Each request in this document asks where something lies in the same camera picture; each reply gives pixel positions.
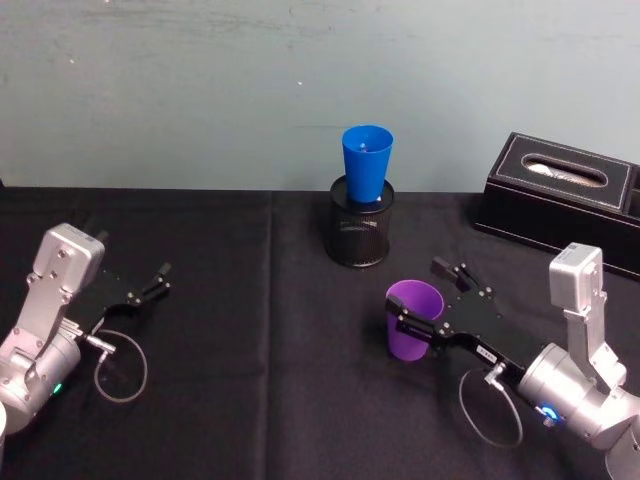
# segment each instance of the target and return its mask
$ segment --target blue led light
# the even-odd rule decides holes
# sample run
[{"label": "blue led light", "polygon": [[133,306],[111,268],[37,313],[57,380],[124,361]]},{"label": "blue led light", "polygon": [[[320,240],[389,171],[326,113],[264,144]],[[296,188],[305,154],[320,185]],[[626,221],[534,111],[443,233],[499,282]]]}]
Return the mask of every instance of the blue led light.
[{"label": "blue led light", "polygon": [[542,410],[542,413],[544,413],[551,420],[558,420],[558,418],[560,418],[556,411],[551,407],[542,407],[540,410]]}]

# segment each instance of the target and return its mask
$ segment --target gray wall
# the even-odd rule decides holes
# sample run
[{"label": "gray wall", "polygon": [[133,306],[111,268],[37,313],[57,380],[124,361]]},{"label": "gray wall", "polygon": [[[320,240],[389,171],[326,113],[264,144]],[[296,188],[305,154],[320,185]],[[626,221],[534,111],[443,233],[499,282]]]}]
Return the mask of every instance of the gray wall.
[{"label": "gray wall", "polygon": [[2,0],[8,184],[326,189],[355,123],[399,190],[478,191],[518,130],[637,161],[634,0]]}]

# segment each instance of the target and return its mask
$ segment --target cable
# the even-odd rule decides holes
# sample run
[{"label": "cable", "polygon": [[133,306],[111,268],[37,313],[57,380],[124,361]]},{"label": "cable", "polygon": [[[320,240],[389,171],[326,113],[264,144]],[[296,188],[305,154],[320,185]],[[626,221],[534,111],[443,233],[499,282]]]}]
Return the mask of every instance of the cable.
[{"label": "cable", "polygon": [[110,335],[115,335],[116,337],[123,338],[123,339],[127,340],[128,342],[130,342],[136,348],[136,350],[138,350],[138,352],[140,353],[140,358],[142,359],[142,369],[143,369],[142,384],[140,385],[140,388],[138,389],[138,391],[135,392],[133,395],[130,395],[130,396],[124,397],[124,398],[112,397],[107,392],[105,392],[103,390],[103,388],[100,386],[100,381],[98,380],[98,378],[99,378],[99,374],[100,374],[100,368],[102,367],[102,364],[104,363],[104,359],[106,358],[106,355],[103,354],[100,357],[100,360],[98,361],[98,364],[96,365],[96,369],[93,372],[93,383],[95,384],[96,389],[98,390],[98,392],[100,392],[100,395],[102,395],[104,398],[106,398],[107,400],[109,400],[109,401],[111,401],[113,403],[129,403],[129,402],[132,402],[133,400],[138,398],[140,395],[142,395],[142,392],[144,392],[144,389],[147,386],[147,377],[149,376],[149,368],[147,366],[147,357],[145,356],[144,351],[142,350],[142,347],[140,347],[140,345],[138,345],[136,343],[136,341],[133,338],[131,338],[129,335],[125,335],[124,333],[121,333],[121,332],[116,332],[115,330],[104,329],[104,330],[99,330],[96,333],[106,333],[106,334],[110,334]]},{"label": "cable", "polygon": [[467,376],[471,372],[478,372],[478,371],[481,372],[482,369],[476,368],[476,369],[467,370],[467,372],[460,379],[460,385],[458,386],[458,401],[460,402],[460,407],[462,408],[462,413],[464,413],[464,416],[466,417],[467,421],[469,422],[469,425],[471,425],[471,427],[478,434],[478,436],[482,440],[487,442],[489,445],[492,445],[492,446],[497,447],[497,448],[516,448],[516,447],[518,447],[522,443],[522,440],[524,438],[524,431],[523,431],[523,428],[522,428],[522,421],[520,420],[520,415],[518,414],[518,410],[516,410],[516,406],[513,404],[513,400],[511,400],[511,397],[509,397],[509,394],[505,390],[504,386],[501,383],[499,383],[497,380],[495,380],[495,382],[496,382],[497,385],[499,385],[499,387],[495,386],[494,388],[496,388],[496,390],[498,390],[504,396],[504,398],[507,400],[507,403],[509,404],[509,407],[511,407],[511,411],[513,412],[513,416],[516,419],[516,423],[518,424],[518,439],[516,440],[516,442],[513,443],[513,444],[503,444],[503,443],[494,442],[493,440],[489,439],[486,435],[484,435],[480,431],[478,426],[471,419],[471,415],[469,415],[469,412],[467,412],[467,408],[464,406],[464,400],[462,399],[462,387],[464,385],[464,382],[465,382]]}]

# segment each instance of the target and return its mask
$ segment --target purple cup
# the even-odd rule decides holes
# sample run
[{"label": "purple cup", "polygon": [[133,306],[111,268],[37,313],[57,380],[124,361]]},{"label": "purple cup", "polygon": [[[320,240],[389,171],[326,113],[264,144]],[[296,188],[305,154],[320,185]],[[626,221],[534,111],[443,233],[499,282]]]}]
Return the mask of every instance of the purple cup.
[{"label": "purple cup", "polygon": [[[402,280],[394,283],[387,290],[387,296],[389,295],[398,297],[409,310],[430,320],[437,319],[444,310],[444,299],[440,292],[420,280]],[[387,314],[389,350],[395,357],[406,362],[420,360],[427,353],[429,344],[398,332],[397,322],[395,315]]]}]

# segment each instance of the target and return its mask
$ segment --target black mesh cup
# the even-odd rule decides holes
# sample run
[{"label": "black mesh cup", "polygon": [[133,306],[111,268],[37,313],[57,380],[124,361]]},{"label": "black mesh cup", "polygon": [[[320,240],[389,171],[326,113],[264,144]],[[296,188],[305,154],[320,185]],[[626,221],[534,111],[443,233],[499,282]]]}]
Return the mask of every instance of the black mesh cup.
[{"label": "black mesh cup", "polygon": [[376,202],[357,203],[347,195],[346,177],[331,186],[331,219],[327,252],[336,262],[348,267],[373,266],[389,253],[389,224],[394,191],[384,182],[382,196]]}]

